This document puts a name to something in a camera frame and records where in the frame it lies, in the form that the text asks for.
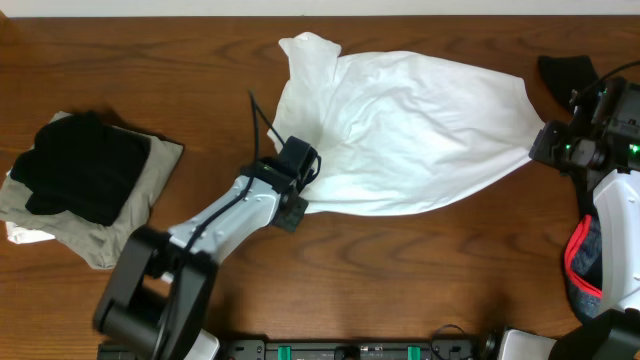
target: green tape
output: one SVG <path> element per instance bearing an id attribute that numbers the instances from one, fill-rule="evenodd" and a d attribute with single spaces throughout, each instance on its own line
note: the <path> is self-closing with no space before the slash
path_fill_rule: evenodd
<path id="1" fill-rule="evenodd" d="M 291 360 L 291 347 L 290 346 L 280 346 L 280 347 L 278 347 L 278 360 Z"/>
<path id="2" fill-rule="evenodd" d="M 420 360 L 420 347 L 419 346 L 409 346 L 407 351 L 409 352 L 408 360 Z"/>

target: red strap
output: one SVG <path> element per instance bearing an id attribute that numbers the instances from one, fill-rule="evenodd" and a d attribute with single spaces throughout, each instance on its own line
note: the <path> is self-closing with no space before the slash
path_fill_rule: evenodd
<path id="1" fill-rule="evenodd" d="M 591 215 L 586 215 L 584 219 L 582 219 L 580 224 L 578 224 L 578 226 L 576 227 L 576 231 L 574 231 L 573 235 L 571 235 L 571 239 L 569 239 L 569 244 L 567 245 L 567 249 L 564 252 L 564 269 L 573 285 L 577 286 L 578 289 L 580 289 L 582 292 L 601 299 L 602 290 L 584 281 L 584 279 L 582 279 L 573 271 L 573 269 L 571 269 L 571 263 L 578 253 L 578 250 L 580 250 L 580 246 L 582 246 L 582 243 L 584 243 L 584 239 L 587 238 L 590 226 Z"/>

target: white wall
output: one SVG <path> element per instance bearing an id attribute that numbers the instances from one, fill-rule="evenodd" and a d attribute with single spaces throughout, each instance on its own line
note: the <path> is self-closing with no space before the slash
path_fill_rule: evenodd
<path id="1" fill-rule="evenodd" d="M 640 14 L 640 0 L 0 0 L 9 17 Z"/>

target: brown wooden tabletop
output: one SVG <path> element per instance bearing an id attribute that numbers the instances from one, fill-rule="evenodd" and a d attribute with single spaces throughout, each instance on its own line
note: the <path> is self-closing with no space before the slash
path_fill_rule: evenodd
<path id="1" fill-rule="evenodd" d="M 520 76 L 545 121 L 569 115 L 538 55 L 588 54 L 599 73 L 640 58 L 638 17 L 0 20 L 0 170 L 55 112 L 111 107 L 185 145 L 150 224 L 182 222 L 251 161 L 247 89 L 273 116 L 289 74 L 278 40 L 304 31 L 343 54 L 409 50 Z M 273 152 L 264 134 L 262 152 Z M 256 232 L 227 259 L 207 328 L 421 338 L 445 323 L 480 333 L 506 322 L 560 336 L 578 325 L 560 267 L 577 221 L 570 180 L 534 163 L 421 215 L 310 215 L 293 235 Z M 0 359 L 95 358 L 91 317 L 108 278 L 56 241 L 0 240 Z"/>

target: black cloth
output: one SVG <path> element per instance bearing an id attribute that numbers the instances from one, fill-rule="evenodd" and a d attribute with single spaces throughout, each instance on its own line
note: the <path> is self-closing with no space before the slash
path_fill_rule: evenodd
<path id="1" fill-rule="evenodd" d="M 598 80 L 598 74 L 587 55 L 566 58 L 540 56 L 538 69 L 553 98 L 571 114 L 571 91 L 580 91 Z"/>
<path id="2" fill-rule="evenodd" d="M 110 226 L 142 172 L 148 138 L 102 124 L 89 112 L 44 126 L 34 148 L 20 155 L 11 178 L 33 195 L 25 207 L 34 215 L 69 210 Z"/>

